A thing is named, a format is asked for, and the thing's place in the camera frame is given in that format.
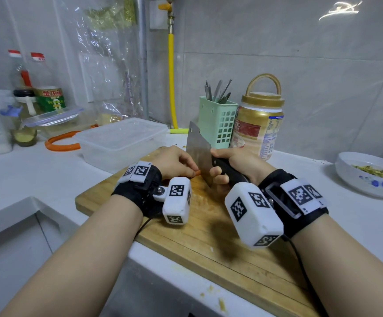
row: plastic bag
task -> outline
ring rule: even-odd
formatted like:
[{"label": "plastic bag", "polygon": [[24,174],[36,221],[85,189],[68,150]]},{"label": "plastic bag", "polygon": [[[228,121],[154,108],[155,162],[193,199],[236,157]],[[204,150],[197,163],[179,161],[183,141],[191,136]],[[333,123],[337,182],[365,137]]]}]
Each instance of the plastic bag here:
[{"label": "plastic bag", "polygon": [[137,25],[133,0],[59,0],[61,20],[79,65],[87,98],[98,112],[142,117]]}]

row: gold jar handle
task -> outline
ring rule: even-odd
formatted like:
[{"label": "gold jar handle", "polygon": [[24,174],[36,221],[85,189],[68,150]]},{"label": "gold jar handle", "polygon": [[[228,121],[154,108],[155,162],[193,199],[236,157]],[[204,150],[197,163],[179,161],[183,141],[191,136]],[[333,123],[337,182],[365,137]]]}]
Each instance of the gold jar handle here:
[{"label": "gold jar handle", "polygon": [[255,84],[255,82],[259,79],[262,79],[262,78],[271,79],[273,81],[273,83],[275,83],[277,94],[281,95],[281,84],[279,83],[279,80],[277,79],[276,76],[274,76],[273,74],[259,74],[258,76],[254,77],[253,80],[250,81],[249,85],[247,86],[247,89],[246,89],[246,95],[247,96],[250,95],[250,90],[251,90],[252,86]]}]

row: person's right arm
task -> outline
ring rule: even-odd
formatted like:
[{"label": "person's right arm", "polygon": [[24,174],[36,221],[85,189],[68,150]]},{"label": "person's right arm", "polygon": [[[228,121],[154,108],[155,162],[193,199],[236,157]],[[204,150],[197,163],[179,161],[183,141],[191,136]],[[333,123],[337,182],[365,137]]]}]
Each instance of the person's right arm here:
[{"label": "person's right arm", "polygon": [[[239,148],[212,149],[259,185],[273,166]],[[214,188],[229,190],[227,175],[210,170]],[[329,317],[383,316],[383,262],[360,245],[329,215],[322,215],[292,237],[305,271]]]}]

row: black knife handle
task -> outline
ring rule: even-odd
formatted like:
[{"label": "black knife handle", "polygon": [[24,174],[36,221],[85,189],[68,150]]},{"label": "black knife handle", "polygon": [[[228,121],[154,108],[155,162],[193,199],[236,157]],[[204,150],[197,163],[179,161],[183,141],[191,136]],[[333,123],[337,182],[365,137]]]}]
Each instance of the black knife handle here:
[{"label": "black knife handle", "polygon": [[249,182],[249,179],[242,173],[235,170],[231,167],[228,159],[225,158],[216,158],[212,156],[212,166],[221,167],[221,175],[227,175],[230,178],[228,185],[232,188],[236,183],[239,182]]}]

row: white bowl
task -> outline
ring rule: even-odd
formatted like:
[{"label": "white bowl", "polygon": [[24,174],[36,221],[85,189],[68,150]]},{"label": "white bowl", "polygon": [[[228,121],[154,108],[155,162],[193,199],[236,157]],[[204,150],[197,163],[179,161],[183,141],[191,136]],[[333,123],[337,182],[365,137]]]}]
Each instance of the white bowl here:
[{"label": "white bowl", "polygon": [[372,166],[383,170],[383,159],[357,152],[338,154],[335,169],[338,175],[353,188],[375,197],[383,197],[383,178],[371,175],[353,166]]}]

